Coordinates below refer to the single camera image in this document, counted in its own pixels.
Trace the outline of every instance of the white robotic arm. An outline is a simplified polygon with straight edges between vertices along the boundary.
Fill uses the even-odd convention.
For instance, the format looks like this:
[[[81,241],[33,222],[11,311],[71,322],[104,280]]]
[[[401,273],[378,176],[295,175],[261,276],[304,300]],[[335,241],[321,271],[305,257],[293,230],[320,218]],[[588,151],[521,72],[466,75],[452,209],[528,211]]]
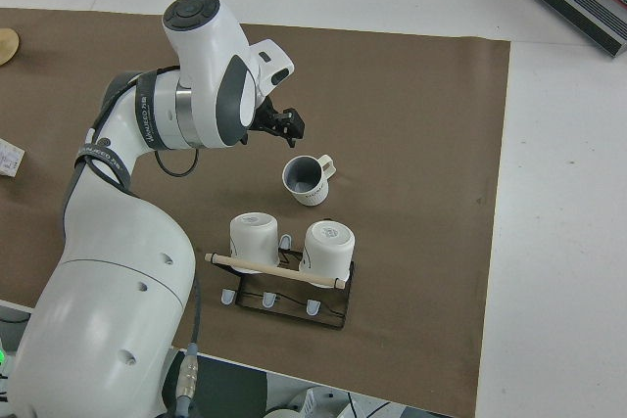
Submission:
[[[106,100],[78,153],[66,244],[16,355],[19,418],[155,418],[164,360],[187,303],[195,256],[183,230],[129,191],[143,154],[246,143],[249,129],[291,146],[304,124],[267,94],[294,70],[266,40],[250,46],[218,0],[177,0],[163,17],[180,60]]]

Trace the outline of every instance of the wooden dowel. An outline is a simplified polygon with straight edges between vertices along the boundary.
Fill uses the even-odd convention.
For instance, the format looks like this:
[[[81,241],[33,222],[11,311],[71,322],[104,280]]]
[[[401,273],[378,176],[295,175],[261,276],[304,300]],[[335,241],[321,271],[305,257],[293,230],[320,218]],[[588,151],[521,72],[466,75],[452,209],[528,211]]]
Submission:
[[[260,271],[261,273],[271,274],[273,276],[294,279],[296,281],[305,281],[306,283],[315,283],[329,288],[344,289],[346,287],[346,283],[338,278],[326,278],[316,274],[302,273],[293,269],[252,263],[251,261],[246,261],[245,259],[232,258],[230,256],[206,254],[205,260],[210,261],[213,264],[225,264],[226,266],[232,266],[233,268],[251,269],[253,271]]]

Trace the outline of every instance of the round wooden object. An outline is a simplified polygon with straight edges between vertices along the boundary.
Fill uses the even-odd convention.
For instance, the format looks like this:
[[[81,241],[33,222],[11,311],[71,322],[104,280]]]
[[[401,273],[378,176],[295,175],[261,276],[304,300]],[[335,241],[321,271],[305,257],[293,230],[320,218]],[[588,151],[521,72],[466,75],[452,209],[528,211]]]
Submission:
[[[10,28],[0,28],[0,66],[8,63],[18,51],[20,37]]]

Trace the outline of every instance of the brown paper sheet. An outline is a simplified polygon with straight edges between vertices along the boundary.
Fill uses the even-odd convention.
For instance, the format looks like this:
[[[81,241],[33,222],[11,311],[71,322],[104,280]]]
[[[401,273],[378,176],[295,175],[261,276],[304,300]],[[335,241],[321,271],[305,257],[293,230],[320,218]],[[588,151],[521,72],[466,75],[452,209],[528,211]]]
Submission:
[[[33,306],[63,249],[60,208],[78,146],[110,79],[177,63],[160,20],[105,13],[0,10],[22,40],[0,68],[0,136],[26,154],[0,179],[0,299]],[[509,45],[248,25],[296,65],[273,94],[295,107],[295,150],[268,135],[208,150],[184,179],[140,159],[132,189],[172,215],[194,244],[203,287],[200,349],[264,369],[454,416],[474,414]],[[280,180],[296,155],[329,154],[338,171],[305,208]],[[193,152],[164,160],[184,169]],[[273,214],[300,249],[331,217],[355,232],[356,276],[341,331],[219,302],[236,278],[203,261],[228,254],[236,214]],[[187,343],[187,308],[175,342]]]

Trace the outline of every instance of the mug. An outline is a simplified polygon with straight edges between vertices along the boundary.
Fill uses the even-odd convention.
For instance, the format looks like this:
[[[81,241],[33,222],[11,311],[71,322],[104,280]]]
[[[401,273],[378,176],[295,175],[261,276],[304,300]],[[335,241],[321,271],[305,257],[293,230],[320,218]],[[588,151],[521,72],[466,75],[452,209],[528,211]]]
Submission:
[[[270,214],[247,212],[230,222],[230,246],[233,258],[245,259],[267,266],[278,265],[278,224]],[[245,268],[240,273],[256,274]]]
[[[354,248],[355,234],[351,229],[334,220],[321,220],[307,229],[303,259],[298,269],[304,273],[348,281]]]
[[[327,155],[319,159],[299,156],[283,168],[283,185],[302,205],[316,206],[329,194],[327,180],[334,173],[333,160]]]

